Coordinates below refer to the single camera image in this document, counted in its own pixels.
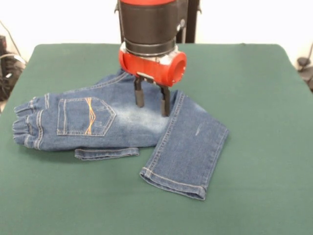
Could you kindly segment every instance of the green table cover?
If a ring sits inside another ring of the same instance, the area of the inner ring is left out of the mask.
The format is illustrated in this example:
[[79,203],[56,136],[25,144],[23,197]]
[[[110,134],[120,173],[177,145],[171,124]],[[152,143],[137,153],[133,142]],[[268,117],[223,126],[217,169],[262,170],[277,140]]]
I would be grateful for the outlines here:
[[144,182],[152,148],[82,162],[13,142],[15,106],[115,73],[118,48],[35,48],[0,117],[0,235],[313,233],[313,98],[277,45],[179,46],[188,65],[173,89],[230,130],[205,201]]

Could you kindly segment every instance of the back pocket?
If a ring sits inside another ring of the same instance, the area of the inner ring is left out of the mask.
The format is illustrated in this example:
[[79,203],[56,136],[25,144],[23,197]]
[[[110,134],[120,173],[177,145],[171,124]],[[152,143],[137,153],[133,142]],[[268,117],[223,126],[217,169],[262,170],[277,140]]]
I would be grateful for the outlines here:
[[59,136],[105,136],[116,113],[95,97],[61,99],[58,106]]

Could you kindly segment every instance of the robotic arm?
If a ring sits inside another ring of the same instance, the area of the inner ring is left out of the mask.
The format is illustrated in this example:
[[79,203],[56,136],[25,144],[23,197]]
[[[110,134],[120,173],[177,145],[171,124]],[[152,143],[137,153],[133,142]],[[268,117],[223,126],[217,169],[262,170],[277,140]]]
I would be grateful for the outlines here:
[[160,86],[162,115],[170,114],[169,87],[181,81],[186,55],[178,50],[177,33],[186,27],[188,0],[119,0],[124,37],[119,62],[133,74],[136,104],[144,106],[141,82]]

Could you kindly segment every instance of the jeans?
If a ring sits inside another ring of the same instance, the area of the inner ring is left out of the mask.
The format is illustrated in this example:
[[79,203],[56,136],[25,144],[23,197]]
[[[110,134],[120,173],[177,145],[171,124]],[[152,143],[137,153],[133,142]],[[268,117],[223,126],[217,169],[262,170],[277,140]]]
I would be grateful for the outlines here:
[[160,111],[158,86],[142,83],[137,107],[134,77],[122,69],[91,87],[47,93],[16,107],[13,138],[44,151],[74,150],[81,160],[154,151],[140,176],[166,191],[205,200],[228,129],[182,91],[171,91],[171,113]]

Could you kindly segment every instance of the black cable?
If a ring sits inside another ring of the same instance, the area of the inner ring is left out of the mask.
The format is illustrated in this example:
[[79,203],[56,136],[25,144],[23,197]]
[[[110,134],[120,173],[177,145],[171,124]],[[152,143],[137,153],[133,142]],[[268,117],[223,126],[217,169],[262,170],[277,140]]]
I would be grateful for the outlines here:
[[312,55],[312,49],[313,49],[313,43],[311,44],[311,49],[310,49],[310,53],[309,53],[309,56],[308,56],[308,60],[310,60],[310,57]]
[[307,84],[310,85],[310,82],[313,80],[313,75],[309,78],[309,80],[307,81]]
[[12,41],[12,43],[13,43],[13,45],[14,45],[14,47],[15,47],[15,49],[16,49],[16,51],[18,52],[18,54],[19,54],[19,56],[21,56],[21,53],[20,53],[20,51],[19,51],[19,49],[18,49],[18,47],[16,46],[16,44],[15,44],[15,42],[14,42],[14,40],[13,40],[13,38],[12,38],[12,35],[11,35],[11,33],[10,33],[10,31],[4,26],[4,24],[2,23],[2,21],[0,20],[0,24],[2,25],[2,27],[5,29],[5,31],[9,34],[9,37],[10,37],[10,39],[11,39],[11,41]]

